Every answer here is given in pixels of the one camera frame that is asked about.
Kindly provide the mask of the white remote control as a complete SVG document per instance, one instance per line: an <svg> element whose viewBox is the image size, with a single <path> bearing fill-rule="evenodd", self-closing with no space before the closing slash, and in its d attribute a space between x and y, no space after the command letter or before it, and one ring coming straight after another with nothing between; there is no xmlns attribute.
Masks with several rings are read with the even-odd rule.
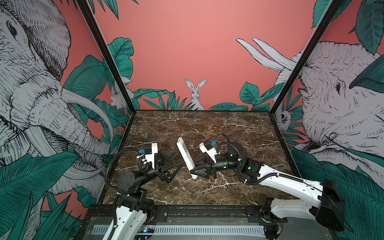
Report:
<svg viewBox="0 0 384 240"><path fill-rule="evenodd" d="M184 159L184 162L189 170L189 172L194 169L196 167L192 157L191 157L191 154L189 153L188 149L187 149L187 146L183 140L182 137L179 137L178 140L177 140L177 147Z"/></svg>

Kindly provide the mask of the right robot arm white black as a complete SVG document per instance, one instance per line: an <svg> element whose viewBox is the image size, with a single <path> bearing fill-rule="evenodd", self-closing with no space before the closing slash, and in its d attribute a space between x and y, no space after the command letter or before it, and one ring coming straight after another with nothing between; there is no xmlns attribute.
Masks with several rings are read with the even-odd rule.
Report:
<svg viewBox="0 0 384 240"><path fill-rule="evenodd" d="M217 178L218 172L234 170L237 178L247 186L267 186L296 197L296 200L271 198L262 208L264 214L275 218L299 218L318 222L335 232L346 229L344 201L337 184L325 179L310 181L283 173L252 160L247 150L237 142L210 142L200 144L203 164L196 166L189 153L183 157L194 179Z"/></svg>

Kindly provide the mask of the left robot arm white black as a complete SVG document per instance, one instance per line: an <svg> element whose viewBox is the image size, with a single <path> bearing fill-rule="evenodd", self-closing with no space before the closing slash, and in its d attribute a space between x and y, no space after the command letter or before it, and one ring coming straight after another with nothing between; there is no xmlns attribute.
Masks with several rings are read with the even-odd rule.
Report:
<svg viewBox="0 0 384 240"><path fill-rule="evenodd" d="M105 240L135 239L142 225L156 216L154 201L146 198L148 191L142 185L156 178L170 183L182 167L181 163L165 165L178 154L177 150L161 151L155 154L155 163L149 163L146 172L125 171L120 175L118 185L113 186L111 171L116 167L120 155L128 151L141 153L139 149L132 147L120 150L112 158L106 171L105 185L108 189L117 190L117 196L113 202L113 220L105 233Z"/></svg>

